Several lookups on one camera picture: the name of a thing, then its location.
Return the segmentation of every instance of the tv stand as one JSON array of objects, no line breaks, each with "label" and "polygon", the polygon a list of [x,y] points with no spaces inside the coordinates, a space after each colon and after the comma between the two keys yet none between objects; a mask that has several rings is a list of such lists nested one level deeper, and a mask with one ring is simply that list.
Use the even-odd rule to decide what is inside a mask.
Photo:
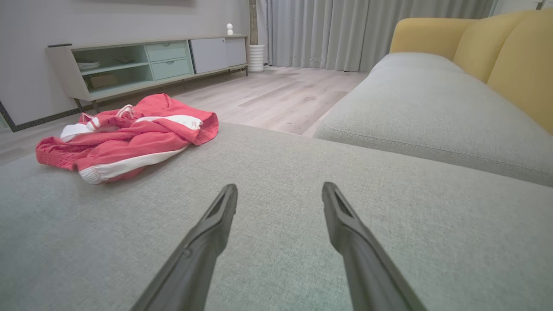
[{"label": "tv stand", "polygon": [[[46,48],[46,54],[61,86],[83,111],[81,100],[92,102],[151,89],[179,80],[224,71],[245,69],[247,37],[230,35],[200,38],[170,38],[109,44],[61,45]],[[99,61],[86,70],[77,60]]]}]

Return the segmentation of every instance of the red jacket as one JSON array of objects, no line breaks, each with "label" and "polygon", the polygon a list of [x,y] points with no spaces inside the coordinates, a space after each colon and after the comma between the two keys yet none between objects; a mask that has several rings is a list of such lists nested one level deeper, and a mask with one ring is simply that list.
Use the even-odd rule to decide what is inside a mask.
[{"label": "red jacket", "polygon": [[61,137],[44,138],[36,147],[41,164],[78,170],[91,184],[136,176],[146,165],[164,161],[190,143],[201,145],[217,135],[213,112],[189,107],[167,94],[145,97],[135,107],[82,114]]}]

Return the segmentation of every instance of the drawer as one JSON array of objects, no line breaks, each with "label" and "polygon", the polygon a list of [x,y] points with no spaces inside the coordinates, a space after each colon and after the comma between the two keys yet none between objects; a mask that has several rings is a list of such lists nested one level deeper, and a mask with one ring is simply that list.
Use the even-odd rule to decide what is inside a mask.
[{"label": "drawer", "polygon": [[152,73],[154,74],[154,80],[161,80],[169,77],[189,74],[190,68],[188,66],[188,60],[179,59],[152,64]]},{"label": "drawer", "polygon": [[146,51],[150,61],[187,57],[184,42],[147,44]]}]

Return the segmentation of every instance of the fabric upholstery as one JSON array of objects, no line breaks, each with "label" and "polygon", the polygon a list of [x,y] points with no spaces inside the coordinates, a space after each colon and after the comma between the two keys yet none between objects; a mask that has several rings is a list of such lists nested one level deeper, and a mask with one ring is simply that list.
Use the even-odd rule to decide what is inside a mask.
[{"label": "fabric upholstery", "polygon": [[488,86],[553,134],[553,8],[524,18],[505,41]]},{"label": "fabric upholstery", "polygon": [[419,52],[453,60],[465,30],[476,19],[407,18],[396,26],[390,53]]},{"label": "fabric upholstery", "polygon": [[515,26],[536,11],[522,11],[484,18],[470,25],[459,42],[453,62],[486,83],[503,43]]},{"label": "fabric upholstery", "polygon": [[464,73],[375,70],[332,108],[314,137],[553,186],[553,137]]},{"label": "fabric upholstery", "polygon": [[127,311],[223,185],[238,206],[206,310],[351,310],[322,209],[335,182],[428,310],[553,304],[553,189],[401,154],[220,124],[135,179],[0,167],[0,309]]},{"label": "fabric upholstery", "polygon": [[437,69],[464,73],[459,66],[455,65],[445,57],[428,53],[388,54],[374,66],[371,72],[390,67]]}]

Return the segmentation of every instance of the wooden floor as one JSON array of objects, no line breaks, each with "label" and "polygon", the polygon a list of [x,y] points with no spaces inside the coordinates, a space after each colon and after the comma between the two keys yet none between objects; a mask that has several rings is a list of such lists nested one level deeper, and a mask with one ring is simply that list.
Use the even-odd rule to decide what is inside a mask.
[{"label": "wooden floor", "polygon": [[[112,100],[102,111],[135,105],[149,94],[167,93],[194,108],[214,111],[222,122],[250,125],[311,137],[330,108],[353,90],[367,72],[343,72],[313,68],[276,68],[265,72],[220,75],[152,89],[131,97]],[[0,133],[0,165],[34,153],[44,137],[59,136],[77,122],[78,115],[12,133]]]}]

